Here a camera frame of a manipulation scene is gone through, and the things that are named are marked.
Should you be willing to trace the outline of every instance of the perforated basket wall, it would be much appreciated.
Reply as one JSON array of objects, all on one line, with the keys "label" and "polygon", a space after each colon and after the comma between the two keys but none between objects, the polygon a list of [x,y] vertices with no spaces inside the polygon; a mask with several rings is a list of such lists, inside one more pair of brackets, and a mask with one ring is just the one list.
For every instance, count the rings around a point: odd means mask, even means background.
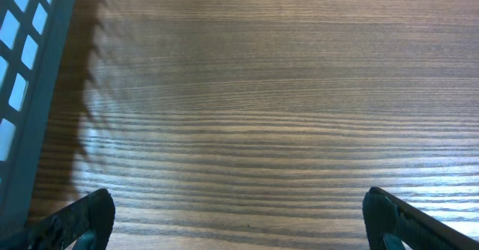
[{"label": "perforated basket wall", "polygon": [[0,0],[0,236],[25,224],[75,0]]}]

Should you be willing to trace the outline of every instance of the wooden surface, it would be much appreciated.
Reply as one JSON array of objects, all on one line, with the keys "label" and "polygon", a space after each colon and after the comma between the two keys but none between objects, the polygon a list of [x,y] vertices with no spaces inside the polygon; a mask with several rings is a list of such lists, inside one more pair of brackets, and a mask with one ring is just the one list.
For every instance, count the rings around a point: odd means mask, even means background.
[{"label": "wooden surface", "polygon": [[30,221],[111,249],[365,249],[380,186],[479,239],[479,0],[78,0]]}]

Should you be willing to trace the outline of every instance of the gray basket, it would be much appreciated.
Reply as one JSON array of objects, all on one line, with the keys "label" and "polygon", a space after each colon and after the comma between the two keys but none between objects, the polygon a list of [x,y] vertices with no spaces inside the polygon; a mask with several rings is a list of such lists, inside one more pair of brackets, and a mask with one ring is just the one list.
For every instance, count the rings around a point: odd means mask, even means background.
[{"label": "gray basket", "polygon": [[0,234],[23,227],[75,0],[0,0]]}]

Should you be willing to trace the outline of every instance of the wooden table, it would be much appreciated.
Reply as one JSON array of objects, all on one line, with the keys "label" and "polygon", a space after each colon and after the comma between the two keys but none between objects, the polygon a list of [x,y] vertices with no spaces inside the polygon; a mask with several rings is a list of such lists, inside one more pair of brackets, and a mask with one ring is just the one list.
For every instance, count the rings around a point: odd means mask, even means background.
[{"label": "wooden table", "polygon": [[365,249],[380,186],[479,239],[479,0],[77,0],[30,221],[111,249]]}]

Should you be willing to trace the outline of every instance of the black plastic object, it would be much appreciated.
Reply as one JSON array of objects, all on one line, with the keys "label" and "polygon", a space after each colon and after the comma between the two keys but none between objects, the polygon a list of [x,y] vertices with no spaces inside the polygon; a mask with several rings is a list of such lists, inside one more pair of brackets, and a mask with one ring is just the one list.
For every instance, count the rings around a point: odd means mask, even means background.
[{"label": "black plastic object", "polygon": [[76,240],[73,250],[104,250],[114,220],[112,197],[106,189],[100,189],[23,232],[0,241],[0,249],[65,249]]},{"label": "black plastic object", "polygon": [[386,191],[372,187],[362,203],[371,250],[479,249],[479,243],[422,213]]},{"label": "black plastic object", "polygon": [[21,231],[75,0],[0,0],[0,236]]}]

